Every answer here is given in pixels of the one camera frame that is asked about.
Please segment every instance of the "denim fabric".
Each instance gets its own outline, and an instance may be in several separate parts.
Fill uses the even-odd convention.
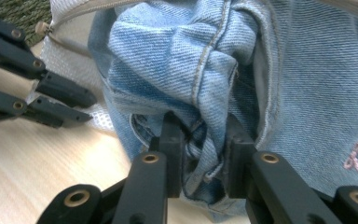
[[[358,185],[344,168],[358,143],[352,15],[310,0],[148,2],[97,13],[89,49],[132,159],[170,110],[192,132],[182,198],[216,220],[245,213],[221,183],[228,112],[311,187]]]

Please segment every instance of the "stitching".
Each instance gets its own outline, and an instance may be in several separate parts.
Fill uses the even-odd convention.
[[[344,168],[349,170],[351,168],[354,168],[358,173],[358,141],[354,144],[353,150],[350,154],[350,156],[345,160],[344,162]]]
[[[201,66],[203,65],[204,60],[206,59],[206,54],[207,54],[208,48],[212,46],[212,44],[217,39],[217,37],[219,36],[220,32],[223,29],[223,24],[226,21],[225,20],[225,18],[226,18],[226,7],[228,5],[228,2],[229,2],[229,0],[226,0],[225,4],[223,6],[222,20],[219,23],[219,27],[218,27],[216,33],[214,34],[214,36],[212,37],[211,41],[209,42],[209,44],[204,47],[204,49],[202,51],[202,54],[201,54],[201,57],[200,57],[200,60],[199,60],[199,63],[197,64],[196,75],[194,76],[194,82],[193,82],[193,87],[192,87],[192,92],[191,92],[191,98],[192,98],[191,100],[192,100],[193,105],[197,104],[198,92],[197,92],[196,88],[198,86],[197,84],[200,81]]]

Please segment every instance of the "crumpled denim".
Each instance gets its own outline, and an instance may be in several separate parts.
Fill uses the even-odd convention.
[[[98,12],[89,49],[133,159],[173,111],[191,131],[181,197],[244,215],[221,182],[227,113],[317,190],[357,185],[358,19],[310,0],[147,2]]]

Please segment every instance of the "light blue denim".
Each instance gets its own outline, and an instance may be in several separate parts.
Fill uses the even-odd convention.
[[[311,0],[140,3],[97,13],[89,49],[131,159],[170,110],[192,132],[182,198],[216,220],[245,214],[221,183],[228,112],[311,187],[358,185],[344,168],[358,142],[358,19],[347,12]]]

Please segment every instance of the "zipper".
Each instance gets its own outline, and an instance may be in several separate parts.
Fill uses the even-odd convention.
[[[49,26],[49,30],[53,32],[55,29],[58,29],[63,23],[87,13],[144,1],[145,0],[89,0],[88,2],[68,11],[66,15],[63,16],[59,21],[53,21]]]

